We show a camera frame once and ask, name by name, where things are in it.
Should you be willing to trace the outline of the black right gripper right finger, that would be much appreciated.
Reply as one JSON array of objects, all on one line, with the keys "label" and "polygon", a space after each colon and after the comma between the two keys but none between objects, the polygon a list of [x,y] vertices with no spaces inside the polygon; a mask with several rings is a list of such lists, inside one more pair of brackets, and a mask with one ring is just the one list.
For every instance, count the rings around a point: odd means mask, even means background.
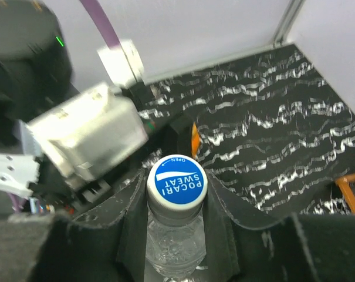
[{"label": "black right gripper right finger", "polygon": [[355,215],[275,219],[211,172],[203,206],[210,281],[355,281]]}]

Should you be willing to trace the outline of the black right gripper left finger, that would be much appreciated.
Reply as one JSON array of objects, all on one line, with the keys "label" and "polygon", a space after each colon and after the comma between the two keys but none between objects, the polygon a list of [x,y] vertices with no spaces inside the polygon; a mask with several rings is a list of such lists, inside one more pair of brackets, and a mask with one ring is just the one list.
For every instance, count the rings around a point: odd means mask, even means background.
[{"label": "black right gripper left finger", "polygon": [[66,212],[0,220],[0,281],[143,281],[147,171],[72,219]]}]

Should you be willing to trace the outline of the clear plastic bottle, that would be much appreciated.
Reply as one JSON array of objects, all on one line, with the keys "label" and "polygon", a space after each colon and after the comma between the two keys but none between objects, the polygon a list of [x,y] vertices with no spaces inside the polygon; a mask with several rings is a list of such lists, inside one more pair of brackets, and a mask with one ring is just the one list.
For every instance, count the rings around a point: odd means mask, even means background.
[{"label": "clear plastic bottle", "polygon": [[190,276],[206,256],[202,205],[187,217],[162,216],[148,206],[146,260],[164,277]]}]

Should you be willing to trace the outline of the white bottle cap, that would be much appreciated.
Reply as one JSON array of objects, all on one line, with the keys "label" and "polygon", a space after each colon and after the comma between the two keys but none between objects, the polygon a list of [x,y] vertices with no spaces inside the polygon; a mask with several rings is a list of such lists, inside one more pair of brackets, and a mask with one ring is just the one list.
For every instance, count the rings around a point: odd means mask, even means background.
[{"label": "white bottle cap", "polygon": [[208,190],[202,166],[184,155],[161,158],[147,178],[148,204],[153,210],[192,213],[199,209]]}]

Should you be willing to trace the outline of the orange juice bottle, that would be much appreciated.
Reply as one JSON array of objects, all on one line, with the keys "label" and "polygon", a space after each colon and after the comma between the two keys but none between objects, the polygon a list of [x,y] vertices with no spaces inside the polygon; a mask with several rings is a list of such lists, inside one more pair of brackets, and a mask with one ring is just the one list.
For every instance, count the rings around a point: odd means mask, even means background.
[{"label": "orange juice bottle", "polygon": [[197,156],[199,147],[200,147],[200,136],[196,124],[193,123],[192,138],[191,138],[191,153],[193,158]]}]

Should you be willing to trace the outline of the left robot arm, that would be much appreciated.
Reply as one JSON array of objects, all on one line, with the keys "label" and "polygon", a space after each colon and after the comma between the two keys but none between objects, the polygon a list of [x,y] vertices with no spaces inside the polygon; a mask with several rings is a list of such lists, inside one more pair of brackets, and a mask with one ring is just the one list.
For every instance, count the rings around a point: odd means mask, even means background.
[{"label": "left robot arm", "polygon": [[39,1],[0,1],[0,192],[15,213],[53,212],[72,194],[32,122],[76,94],[56,15]]}]

